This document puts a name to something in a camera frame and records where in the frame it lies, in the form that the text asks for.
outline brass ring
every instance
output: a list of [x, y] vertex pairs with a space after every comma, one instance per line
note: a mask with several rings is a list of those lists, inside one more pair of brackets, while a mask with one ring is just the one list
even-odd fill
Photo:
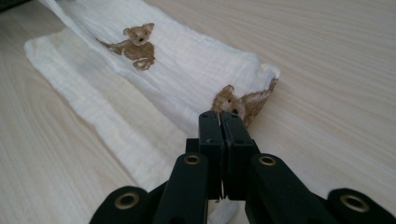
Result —
[[135, 205], [137, 205], [138, 202], [139, 202], [139, 195], [133, 191], [129, 191], [124, 194], [121, 194], [116, 199], [114, 204], [118, 209], [125, 210], [134, 207]]
[[196, 165], [201, 162], [201, 158], [197, 156], [187, 156], [184, 158], [184, 162], [186, 162], [188, 165]]
[[272, 157], [269, 156], [262, 156], [259, 158], [259, 162], [263, 165], [275, 165], [276, 164], [276, 160]]
[[344, 194], [340, 197], [341, 202], [348, 208], [360, 212], [365, 213], [370, 210], [370, 206], [359, 197], [356, 197], [351, 194]]

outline white towel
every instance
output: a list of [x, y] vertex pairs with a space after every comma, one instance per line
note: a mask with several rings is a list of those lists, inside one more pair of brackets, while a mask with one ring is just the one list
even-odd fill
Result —
[[[242, 96], [268, 90], [272, 78], [279, 78], [279, 70], [260, 63], [257, 55], [199, 34], [140, 0], [47, 0], [46, 5], [188, 137], [197, 136], [198, 115], [210, 109], [226, 85]], [[144, 72], [95, 39], [119, 43], [126, 39], [125, 28], [150, 22], [155, 24], [149, 41], [156, 61]]]
[[[92, 125], [138, 187], [169, 178], [187, 137], [198, 137], [198, 115], [232, 84], [242, 96], [269, 88], [279, 70], [253, 53], [233, 49], [138, 0], [45, 2], [69, 27], [25, 45], [33, 66]], [[153, 22], [155, 64], [141, 72], [99, 44], [125, 39], [126, 27]], [[210, 217], [226, 223], [236, 204]]]
[[[169, 178], [176, 158], [184, 153], [187, 135], [73, 31], [66, 28], [29, 40], [25, 50], [32, 65], [128, 170], [131, 185], [151, 191]], [[212, 202], [210, 207], [212, 224], [227, 223], [237, 210], [230, 201]]]

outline light wooden table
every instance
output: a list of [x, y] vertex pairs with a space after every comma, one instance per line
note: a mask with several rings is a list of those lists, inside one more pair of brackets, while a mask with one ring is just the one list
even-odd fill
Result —
[[[322, 197], [357, 189], [396, 214], [395, 1], [148, 3], [281, 68], [249, 128], [262, 152]], [[26, 40], [63, 28], [36, 1], [0, 14], [0, 223], [88, 223], [133, 182], [25, 57]]]

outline bear ear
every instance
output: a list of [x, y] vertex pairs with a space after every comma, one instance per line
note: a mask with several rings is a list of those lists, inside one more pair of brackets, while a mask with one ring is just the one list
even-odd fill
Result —
[[154, 23], [147, 23], [147, 24], [144, 24], [143, 27], [144, 27], [145, 29], [147, 29], [148, 31], [152, 31], [152, 30], [154, 29]]
[[128, 35], [130, 30], [131, 30], [131, 28], [125, 28], [124, 31], [123, 31], [123, 34], [124, 35]]
[[228, 86], [224, 87], [224, 88], [222, 89], [222, 91], [233, 92], [233, 86], [232, 86], [232, 85], [228, 85]]

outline bear face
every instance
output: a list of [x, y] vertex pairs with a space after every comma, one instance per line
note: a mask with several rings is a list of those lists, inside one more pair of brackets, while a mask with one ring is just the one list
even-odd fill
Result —
[[235, 113], [248, 127], [262, 110], [276, 83], [277, 79], [272, 79], [268, 90], [252, 92], [242, 97], [234, 95], [233, 86], [228, 85], [216, 94], [211, 110], [217, 113], [222, 111]]
[[149, 41], [149, 36], [154, 28], [154, 23], [147, 23], [142, 26], [135, 26], [126, 28], [123, 30], [125, 35], [129, 36], [129, 39], [136, 46], [142, 46]]
[[245, 106], [242, 99], [233, 94], [233, 86], [228, 85], [224, 87], [215, 97], [212, 104], [212, 109], [221, 112], [233, 112], [239, 117], [245, 116]]

